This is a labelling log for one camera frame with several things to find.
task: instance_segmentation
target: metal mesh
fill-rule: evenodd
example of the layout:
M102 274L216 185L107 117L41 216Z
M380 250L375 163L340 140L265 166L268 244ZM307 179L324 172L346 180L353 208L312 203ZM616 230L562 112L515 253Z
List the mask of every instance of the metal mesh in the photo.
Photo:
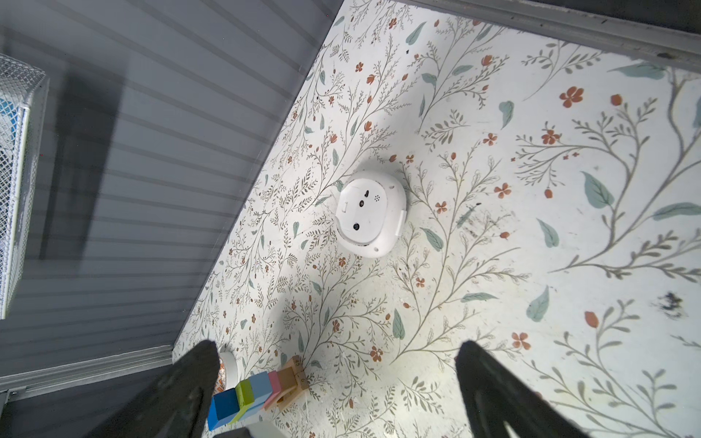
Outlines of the metal mesh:
M0 55L0 319L22 276L47 92L43 71Z

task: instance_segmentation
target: floral surface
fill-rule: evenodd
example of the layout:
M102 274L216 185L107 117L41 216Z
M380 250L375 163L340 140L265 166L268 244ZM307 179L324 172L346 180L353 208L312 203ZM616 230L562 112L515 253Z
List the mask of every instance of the floral surface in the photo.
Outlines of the floral surface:
M300 354L310 394L266 414L293 437L467 437L473 339L592 436L699 436L700 84L347 0L175 357L213 339L248 376ZM380 259L336 243L359 169L407 192Z

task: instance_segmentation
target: gray wall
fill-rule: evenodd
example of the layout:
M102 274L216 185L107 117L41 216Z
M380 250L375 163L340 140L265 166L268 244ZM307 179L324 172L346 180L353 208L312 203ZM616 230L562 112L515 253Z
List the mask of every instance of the gray wall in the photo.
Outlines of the gray wall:
M172 344L341 0L2 3L50 92L0 376Z
M150 369L12 402L0 419L0 437L82 437L168 369Z

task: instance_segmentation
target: round white device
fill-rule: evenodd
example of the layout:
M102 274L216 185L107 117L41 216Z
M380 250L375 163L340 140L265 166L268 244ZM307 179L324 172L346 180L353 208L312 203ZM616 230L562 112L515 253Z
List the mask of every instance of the round white device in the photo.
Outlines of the round white device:
M356 172L346 182L336 209L336 234L348 251L380 257L394 247L407 218L407 195L396 178Z

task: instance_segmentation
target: metal frame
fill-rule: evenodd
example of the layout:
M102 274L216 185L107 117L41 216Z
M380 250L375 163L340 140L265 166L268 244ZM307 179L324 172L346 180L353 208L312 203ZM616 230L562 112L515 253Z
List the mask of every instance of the metal frame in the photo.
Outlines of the metal frame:
M528 0L399 0L701 73L701 36Z
M13 402L171 364L172 345L162 345L59 367L0 376L0 397Z

